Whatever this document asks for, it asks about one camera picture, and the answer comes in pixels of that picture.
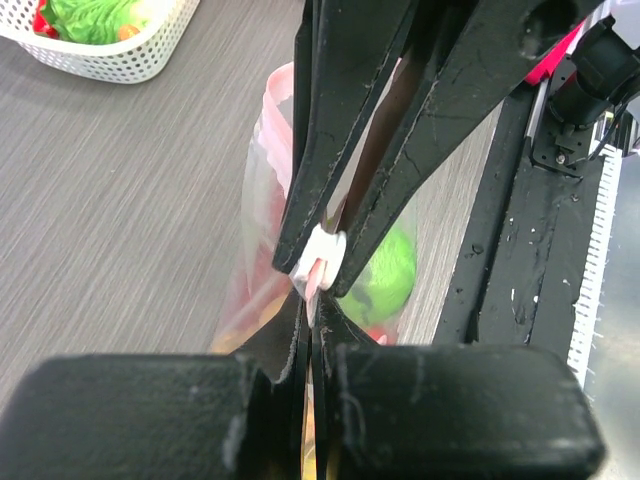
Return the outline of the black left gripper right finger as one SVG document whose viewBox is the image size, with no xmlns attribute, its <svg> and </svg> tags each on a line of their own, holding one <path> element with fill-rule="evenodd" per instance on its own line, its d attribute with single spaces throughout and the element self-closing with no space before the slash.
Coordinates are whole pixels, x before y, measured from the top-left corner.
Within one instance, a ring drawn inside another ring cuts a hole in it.
<svg viewBox="0 0 640 480">
<path fill-rule="evenodd" d="M 606 457 L 581 387 L 545 350 L 381 346 L 321 296 L 312 365 L 321 479 L 587 479 Z"/>
</svg>

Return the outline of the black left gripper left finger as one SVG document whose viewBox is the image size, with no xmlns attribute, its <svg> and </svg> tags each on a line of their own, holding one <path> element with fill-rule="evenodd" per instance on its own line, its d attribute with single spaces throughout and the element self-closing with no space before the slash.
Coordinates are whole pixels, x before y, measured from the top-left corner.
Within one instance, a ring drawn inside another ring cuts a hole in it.
<svg viewBox="0 0 640 480">
<path fill-rule="evenodd" d="M 297 479 L 307 332 L 288 294 L 226 355 L 48 359 L 1 418 L 5 479 Z"/>
</svg>

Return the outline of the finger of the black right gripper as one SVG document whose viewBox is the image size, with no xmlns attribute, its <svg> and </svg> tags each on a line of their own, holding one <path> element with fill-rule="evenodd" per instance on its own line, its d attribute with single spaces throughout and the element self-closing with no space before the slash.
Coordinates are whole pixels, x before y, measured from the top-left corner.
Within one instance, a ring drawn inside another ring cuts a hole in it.
<svg viewBox="0 0 640 480">
<path fill-rule="evenodd" d="M 273 266 L 293 271 L 386 85 L 415 1 L 307 1 L 295 37 L 293 173 Z"/>
<path fill-rule="evenodd" d="M 347 250 L 330 292 L 343 297 L 421 185 L 596 1 L 447 1 L 371 124 L 363 179 L 346 208 Z"/>
</svg>

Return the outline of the clear pink zip top bag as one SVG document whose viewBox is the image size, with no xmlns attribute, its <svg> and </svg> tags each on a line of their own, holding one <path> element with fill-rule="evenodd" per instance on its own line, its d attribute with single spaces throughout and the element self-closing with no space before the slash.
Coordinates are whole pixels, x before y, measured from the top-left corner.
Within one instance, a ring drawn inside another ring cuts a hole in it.
<svg viewBox="0 0 640 480">
<path fill-rule="evenodd" d="M 290 279 L 272 267 L 292 176 L 294 65 L 274 70 L 266 81 L 262 109 L 248 145 L 239 212 L 236 264 L 212 345 L 230 353 L 269 322 L 292 290 Z M 413 240 L 417 256 L 417 205 L 410 201 L 392 227 Z M 398 340 L 402 310 L 385 324 L 361 328 L 380 345 Z"/>
</svg>

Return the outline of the green apple toy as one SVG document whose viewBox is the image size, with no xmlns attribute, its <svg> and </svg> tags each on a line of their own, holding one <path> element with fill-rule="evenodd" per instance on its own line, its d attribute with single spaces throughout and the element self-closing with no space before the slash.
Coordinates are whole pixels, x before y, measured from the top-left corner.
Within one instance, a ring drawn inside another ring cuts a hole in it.
<svg viewBox="0 0 640 480">
<path fill-rule="evenodd" d="M 349 292 L 338 299 L 344 314 L 361 328 L 387 323 L 414 288 L 417 256 L 412 238 L 392 227 Z"/>
</svg>

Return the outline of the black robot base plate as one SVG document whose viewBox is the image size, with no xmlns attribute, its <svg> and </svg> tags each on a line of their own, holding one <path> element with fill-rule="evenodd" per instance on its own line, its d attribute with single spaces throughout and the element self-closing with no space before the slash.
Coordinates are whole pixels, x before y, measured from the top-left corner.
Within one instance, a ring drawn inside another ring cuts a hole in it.
<svg viewBox="0 0 640 480">
<path fill-rule="evenodd" d="M 536 92 L 502 105 L 436 344 L 527 344 L 567 358 L 602 160 L 576 178 L 533 165 L 525 130 Z"/>
</svg>

